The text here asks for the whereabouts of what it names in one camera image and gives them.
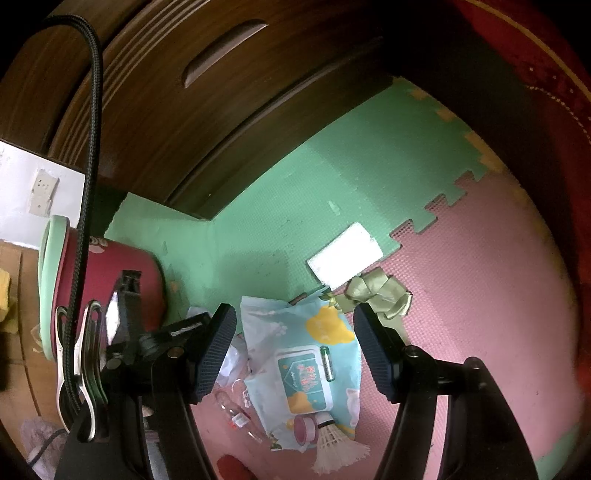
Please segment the small clear vial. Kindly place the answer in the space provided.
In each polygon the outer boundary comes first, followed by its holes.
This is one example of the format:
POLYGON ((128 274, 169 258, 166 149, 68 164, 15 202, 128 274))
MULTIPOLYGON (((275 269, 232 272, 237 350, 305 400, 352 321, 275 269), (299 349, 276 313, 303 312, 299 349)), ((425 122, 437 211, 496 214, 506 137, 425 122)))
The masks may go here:
POLYGON ((243 411, 242 407, 235 403, 224 391, 217 391, 215 393, 215 400, 224 414, 228 417, 229 425, 236 430, 240 430, 250 439, 263 444, 263 436, 259 433, 259 429, 252 422, 249 415, 243 411))

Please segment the metal spring clamp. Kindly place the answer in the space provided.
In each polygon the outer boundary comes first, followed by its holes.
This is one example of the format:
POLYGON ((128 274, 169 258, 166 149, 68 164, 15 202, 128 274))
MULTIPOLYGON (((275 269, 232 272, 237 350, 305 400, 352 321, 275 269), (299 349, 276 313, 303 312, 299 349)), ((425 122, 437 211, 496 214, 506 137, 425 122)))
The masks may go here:
MULTIPOLYGON (((70 430, 76 415, 68 404, 63 374, 64 348, 62 324, 66 317, 66 308, 56 308, 54 316, 54 334, 57 363, 56 405, 63 426, 70 430)), ((78 399, 88 413, 78 433, 81 442, 93 442, 108 435, 107 396, 102 386, 101 373, 101 327, 104 315, 100 303, 90 301, 80 321, 80 330, 76 334, 73 347, 74 385, 78 399)))

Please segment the blue wet wipes pack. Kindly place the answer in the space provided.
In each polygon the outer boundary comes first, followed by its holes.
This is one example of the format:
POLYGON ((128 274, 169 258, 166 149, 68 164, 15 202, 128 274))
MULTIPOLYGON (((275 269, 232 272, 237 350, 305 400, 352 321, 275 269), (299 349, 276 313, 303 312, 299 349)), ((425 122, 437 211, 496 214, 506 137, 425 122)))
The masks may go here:
POLYGON ((240 319, 249 355, 245 388, 273 450, 304 450, 294 417, 329 412, 350 438, 360 420, 362 353, 346 316, 317 291, 294 304, 242 297, 240 319), (320 348, 328 346, 328 382, 320 348))

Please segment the red bin green rim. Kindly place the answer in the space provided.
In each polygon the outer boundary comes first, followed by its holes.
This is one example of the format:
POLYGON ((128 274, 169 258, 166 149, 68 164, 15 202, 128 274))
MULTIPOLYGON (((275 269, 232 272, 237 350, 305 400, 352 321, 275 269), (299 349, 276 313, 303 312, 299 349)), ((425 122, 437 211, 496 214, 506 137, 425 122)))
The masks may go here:
MULTIPOLYGON (((77 230, 69 219, 53 215, 46 224, 38 257, 39 337, 45 357, 55 358, 54 314, 59 306, 68 306, 77 230)), ((112 240, 91 237, 88 245, 86 278, 82 305, 97 300, 105 305, 122 271, 141 273, 141 321, 143 328, 160 328, 166 316, 163 276, 156 259, 148 252, 112 240)))

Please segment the green battery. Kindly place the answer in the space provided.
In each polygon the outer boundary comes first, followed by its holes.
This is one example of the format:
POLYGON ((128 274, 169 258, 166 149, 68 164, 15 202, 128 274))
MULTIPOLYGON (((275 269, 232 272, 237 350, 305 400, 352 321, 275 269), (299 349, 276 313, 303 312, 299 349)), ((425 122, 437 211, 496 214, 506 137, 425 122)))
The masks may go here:
POLYGON ((322 367, 325 370, 325 378, 328 382, 332 382, 335 380, 335 372, 334 367, 332 367, 332 356, 331 351, 329 351, 329 347, 322 345, 320 348, 321 358, 322 358, 322 367))

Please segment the white shuttlecock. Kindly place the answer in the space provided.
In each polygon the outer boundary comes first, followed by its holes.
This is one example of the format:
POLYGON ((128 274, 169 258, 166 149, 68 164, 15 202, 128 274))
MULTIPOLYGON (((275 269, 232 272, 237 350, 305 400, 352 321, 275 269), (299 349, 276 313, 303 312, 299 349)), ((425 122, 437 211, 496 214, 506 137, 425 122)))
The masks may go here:
POLYGON ((370 455, 370 447, 349 438, 329 412, 315 414, 318 429, 317 459, 312 470, 318 475, 349 467, 370 455))

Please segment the grey fluffy rug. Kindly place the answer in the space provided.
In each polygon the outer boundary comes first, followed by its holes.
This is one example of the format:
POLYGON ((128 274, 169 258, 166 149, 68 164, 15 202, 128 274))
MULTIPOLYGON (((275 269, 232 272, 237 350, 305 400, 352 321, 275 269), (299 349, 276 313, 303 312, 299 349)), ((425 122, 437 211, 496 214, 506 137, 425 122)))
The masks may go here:
POLYGON ((40 479, 55 478, 67 436, 66 429, 41 417, 25 420, 21 424, 24 457, 40 479))

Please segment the yellow cloth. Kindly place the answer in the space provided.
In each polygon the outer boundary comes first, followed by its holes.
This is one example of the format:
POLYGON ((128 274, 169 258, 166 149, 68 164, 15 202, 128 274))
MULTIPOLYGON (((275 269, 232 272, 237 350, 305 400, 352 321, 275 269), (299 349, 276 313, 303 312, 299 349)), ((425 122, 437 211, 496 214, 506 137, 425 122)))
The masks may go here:
POLYGON ((11 276, 5 271, 0 272, 0 321, 1 332, 18 333, 17 301, 10 295, 11 276))

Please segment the dark wooden cabinet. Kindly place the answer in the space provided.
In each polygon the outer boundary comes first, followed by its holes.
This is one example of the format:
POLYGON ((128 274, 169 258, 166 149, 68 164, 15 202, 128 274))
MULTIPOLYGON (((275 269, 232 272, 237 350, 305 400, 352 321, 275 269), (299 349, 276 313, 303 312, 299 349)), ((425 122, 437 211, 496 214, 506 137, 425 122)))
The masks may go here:
POLYGON ((283 156, 386 89, 392 1, 5 1, 1 137, 82 170, 104 61, 99 179, 211 219, 283 156))

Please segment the red bedding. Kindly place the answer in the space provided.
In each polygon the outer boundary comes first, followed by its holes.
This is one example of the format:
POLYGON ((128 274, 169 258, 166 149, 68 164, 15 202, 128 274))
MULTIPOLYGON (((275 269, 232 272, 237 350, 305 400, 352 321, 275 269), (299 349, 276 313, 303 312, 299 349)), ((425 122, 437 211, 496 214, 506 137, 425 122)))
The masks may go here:
POLYGON ((513 68, 526 89, 559 111, 558 142, 565 157, 577 276, 590 282, 590 75, 550 20, 531 1, 456 1, 469 24, 513 68))

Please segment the white wall socket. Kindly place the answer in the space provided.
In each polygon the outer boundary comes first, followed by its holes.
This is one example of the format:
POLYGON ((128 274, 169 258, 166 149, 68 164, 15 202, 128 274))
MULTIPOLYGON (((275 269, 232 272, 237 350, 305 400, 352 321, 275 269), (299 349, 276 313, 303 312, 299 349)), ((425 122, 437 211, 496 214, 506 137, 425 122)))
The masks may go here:
POLYGON ((31 188, 29 213, 39 217, 50 215, 59 178, 46 170, 39 170, 31 188))

